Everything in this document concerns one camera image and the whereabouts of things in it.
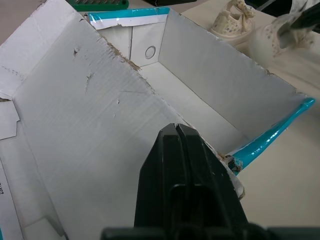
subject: black tool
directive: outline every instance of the black tool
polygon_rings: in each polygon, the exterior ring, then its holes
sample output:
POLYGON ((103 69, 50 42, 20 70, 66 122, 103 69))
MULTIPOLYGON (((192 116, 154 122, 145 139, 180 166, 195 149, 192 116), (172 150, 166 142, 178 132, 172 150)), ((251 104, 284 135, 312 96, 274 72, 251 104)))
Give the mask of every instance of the black tool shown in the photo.
POLYGON ((320 228, 248 223, 227 170, 198 132, 163 128, 139 176, 134 227, 106 228, 101 240, 318 240, 320 228))

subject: ceramic figurine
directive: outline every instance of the ceramic figurine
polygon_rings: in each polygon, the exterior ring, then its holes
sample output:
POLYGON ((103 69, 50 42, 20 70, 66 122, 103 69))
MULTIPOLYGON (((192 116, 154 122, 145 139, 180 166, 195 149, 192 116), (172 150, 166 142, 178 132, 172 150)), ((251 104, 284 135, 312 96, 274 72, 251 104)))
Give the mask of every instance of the ceramic figurine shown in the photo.
POLYGON ((247 5, 245 0, 231 0, 219 13, 209 31, 232 45, 240 44, 255 29, 252 20, 255 15, 254 8, 247 5))

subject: torn cardboard edge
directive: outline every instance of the torn cardboard edge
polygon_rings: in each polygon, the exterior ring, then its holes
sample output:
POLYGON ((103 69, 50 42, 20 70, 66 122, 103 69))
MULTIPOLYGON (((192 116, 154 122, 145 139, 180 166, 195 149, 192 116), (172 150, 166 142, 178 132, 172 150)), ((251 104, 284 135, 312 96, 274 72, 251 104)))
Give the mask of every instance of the torn cardboard edge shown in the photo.
POLYGON ((96 29, 106 29, 121 25, 123 27, 141 26, 155 23, 165 23, 170 8, 152 7, 141 9, 126 9, 113 12, 89 12, 90 24, 96 29))

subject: green object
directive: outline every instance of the green object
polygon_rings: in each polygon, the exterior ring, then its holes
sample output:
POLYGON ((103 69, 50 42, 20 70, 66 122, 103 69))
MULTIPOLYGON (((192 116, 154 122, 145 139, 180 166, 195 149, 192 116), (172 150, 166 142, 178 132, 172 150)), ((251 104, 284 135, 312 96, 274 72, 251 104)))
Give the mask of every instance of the green object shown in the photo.
POLYGON ((127 9, 129 0, 67 0, 78 12, 117 11, 127 9))

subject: teal tape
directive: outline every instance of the teal tape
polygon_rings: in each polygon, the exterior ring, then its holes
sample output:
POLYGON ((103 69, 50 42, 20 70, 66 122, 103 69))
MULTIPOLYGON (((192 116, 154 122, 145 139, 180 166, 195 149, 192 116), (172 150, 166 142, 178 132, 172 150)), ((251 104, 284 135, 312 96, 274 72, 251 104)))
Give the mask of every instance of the teal tape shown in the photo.
POLYGON ((255 160, 300 114, 308 110, 315 102, 314 98, 307 97, 288 117, 234 153, 235 160, 242 161, 242 169, 255 160))
POLYGON ((139 9, 125 9, 119 11, 104 11, 104 12, 89 12, 90 21, 98 21, 101 19, 116 19, 116 18, 135 18, 153 15, 164 15, 170 11, 169 7, 152 7, 139 9))

